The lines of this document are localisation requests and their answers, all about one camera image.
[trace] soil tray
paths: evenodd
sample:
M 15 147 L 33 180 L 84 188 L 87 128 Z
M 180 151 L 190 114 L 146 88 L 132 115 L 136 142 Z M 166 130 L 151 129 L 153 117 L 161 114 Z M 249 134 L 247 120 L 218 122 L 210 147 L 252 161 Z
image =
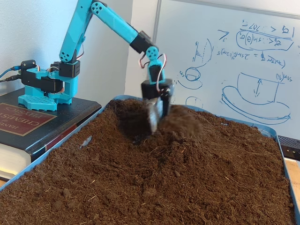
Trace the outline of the soil tray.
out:
M 0 224 L 300 224 L 273 129 L 174 105 L 148 136 L 140 100 L 116 97 L 0 188 Z

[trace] cable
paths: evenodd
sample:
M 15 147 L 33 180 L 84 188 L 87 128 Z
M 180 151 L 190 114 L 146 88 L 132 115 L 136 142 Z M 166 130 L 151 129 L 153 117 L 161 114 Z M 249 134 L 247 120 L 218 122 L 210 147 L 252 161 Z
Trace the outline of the cable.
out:
M 144 69 L 144 68 L 145 68 L 145 65 L 146 65 L 147 63 L 149 63 L 149 62 L 146 62 L 144 65 L 142 65 L 142 60 L 143 60 L 143 58 L 145 58 L 145 56 L 146 56 L 146 53 L 139 59 L 139 65 L 140 65 L 140 67 L 141 67 L 142 69 Z
M 12 71 L 12 68 L 9 68 L 7 70 L 5 70 L 1 75 L 0 78 L 3 77 L 7 72 Z
M 17 79 L 20 79 L 21 78 L 21 74 L 17 74 L 17 75 L 13 75 L 13 76 L 10 76 L 4 80 L 0 80 L 0 83 L 1 82 L 5 82 L 5 81 L 15 81 Z
M 157 76 L 157 82 L 156 82 L 156 90 L 158 91 L 158 92 L 160 92 L 160 89 L 159 89 L 159 79 L 160 79 L 160 75 L 161 75 L 161 73 L 163 72 L 163 69 L 165 68 L 165 65 L 166 65 L 166 63 L 167 63 L 167 56 L 166 56 L 166 54 L 163 54 L 164 55 L 164 58 L 165 58 L 165 60 L 164 60 L 164 63 L 163 63 L 163 66 L 161 67 L 161 69 L 160 69 L 160 71 L 159 71 L 159 74 L 158 74 L 158 76 Z
M 83 56 L 83 54 L 84 54 L 84 47 L 83 47 L 83 44 L 82 44 L 82 51 L 83 51 L 82 54 L 76 58 L 77 60 L 79 60 L 79 59 Z
M 50 70 L 51 68 L 56 68 L 57 70 L 59 70 L 57 67 L 49 67 L 49 68 L 47 69 L 47 71 Z
M 14 67 L 11 67 L 7 70 L 5 70 L 1 75 L 0 75 L 0 78 L 3 77 L 7 72 L 9 71 L 16 71 L 16 70 L 19 70 L 21 67 L 20 66 L 14 66 Z

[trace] book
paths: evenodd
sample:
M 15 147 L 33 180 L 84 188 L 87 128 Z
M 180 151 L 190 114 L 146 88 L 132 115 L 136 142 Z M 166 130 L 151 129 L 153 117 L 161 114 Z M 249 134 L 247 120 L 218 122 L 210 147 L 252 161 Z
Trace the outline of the book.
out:
M 43 155 L 102 108 L 73 98 L 57 111 L 35 111 L 18 104 L 24 88 L 0 96 L 0 180 L 7 181 Z

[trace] blue cable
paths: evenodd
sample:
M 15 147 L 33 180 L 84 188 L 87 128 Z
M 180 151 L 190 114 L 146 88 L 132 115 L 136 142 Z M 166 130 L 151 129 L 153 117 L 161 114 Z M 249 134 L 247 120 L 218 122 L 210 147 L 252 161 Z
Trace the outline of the blue cable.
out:
M 9 69 L 7 69 L 7 70 L 5 70 L 1 75 L 0 75 L 0 78 L 1 77 L 3 77 L 7 72 L 9 72 L 9 71 L 16 71 L 16 70 L 19 70 L 21 67 L 20 66 L 15 66 L 15 67 L 11 67 L 11 68 L 9 68 Z
M 11 71 L 11 70 L 12 70 L 12 68 L 9 68 L 9 69 L 5 70 L 5 71 L 3 72 L 3 74 L 0 75 L 0 78 L 3 77 L 7 72 L 9 72 L 9 71 Z

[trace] book cover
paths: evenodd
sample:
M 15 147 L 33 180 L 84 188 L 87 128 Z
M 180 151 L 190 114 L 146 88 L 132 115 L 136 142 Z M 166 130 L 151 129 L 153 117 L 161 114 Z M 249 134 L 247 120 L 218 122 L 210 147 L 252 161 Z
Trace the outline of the book cover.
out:
M 24 88 L 0 96 L 0 143 L 27 152 L 34 161 L 101 109 L 95 101 L 73 98 L 55 112 L 18 104 Z

